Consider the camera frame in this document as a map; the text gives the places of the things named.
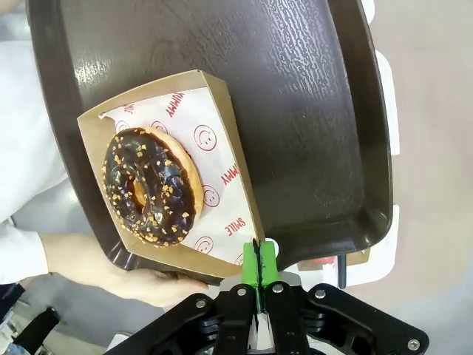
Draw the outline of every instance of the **metal bolt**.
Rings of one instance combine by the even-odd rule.
[[[409,350],[412,350],[412,351],[419,350],[419,348],[421,347],[421,342],[419,342],[417,339],[411,339],[407,343],[407,347]]]
[[[204,308],[205,307],[205,300],[198,300],[195,304],[197,308]]]
[[[321,300],[322,298],[325,298],[327,294],[325,293],[324,290],[317,290],[316,291],[316,299]]]
[[[283,291],[284,291],[284,287],[283,287],[283,285],[281,285],[280,283],[277,283],[277,284],[275,284],[275,285],[273,286],[273,292],[274,292],[275,294],[280,294],[280,293],[283,292]]]

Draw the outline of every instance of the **chocolate frosted donut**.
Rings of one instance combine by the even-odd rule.
[[[179,142],[158,129],[123,130],[109,144],[102,169],[122,228],[156,247],[186,238],[202,211],[203,191]]]

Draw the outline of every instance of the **white sleeve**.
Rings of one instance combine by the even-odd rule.
[[[7,220],[31,198],[67,177],[28,41],[0,42],[0,109],[2,284],[47,273],[38,233],[15,229]]]
[[[35,231],[21,231],[8,221],[0,224],[0,285],[46,274],[43,244]]]

